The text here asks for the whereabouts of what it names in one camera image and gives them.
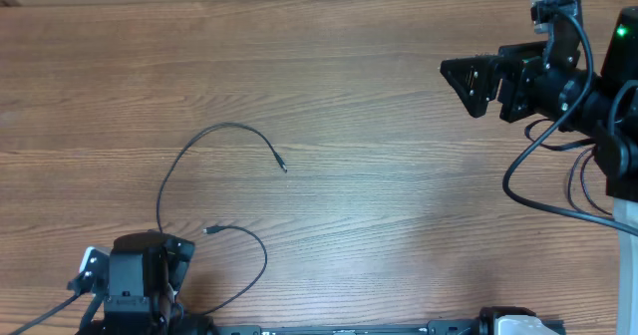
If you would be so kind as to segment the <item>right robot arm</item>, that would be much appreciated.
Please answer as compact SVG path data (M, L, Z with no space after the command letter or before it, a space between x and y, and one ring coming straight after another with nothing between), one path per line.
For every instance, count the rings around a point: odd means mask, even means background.
M502 46L494 55L442 61L440 72L468 113L482 117L491 101L514 123L540 114L550 127L509 166L503 191L512 200L545 212L615 229L619 234L619 295L616 331L637 331L637 9L619 13L599 73L584 30L581 0L530 0L530 17L542 42ZM558 207L525 198L510 187L516 169L555 131L579 132L561 152L589 147L614 200L610 215L576 205Z

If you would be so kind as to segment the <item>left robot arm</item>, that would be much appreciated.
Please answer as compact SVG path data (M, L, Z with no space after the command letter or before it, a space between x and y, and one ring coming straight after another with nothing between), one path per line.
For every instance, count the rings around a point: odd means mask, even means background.
M195 252L193 242L157 231L121 236L110 249L89 246L68 283L93 300L80 334L193 334L218 332L206 315L187 314L176 298Z

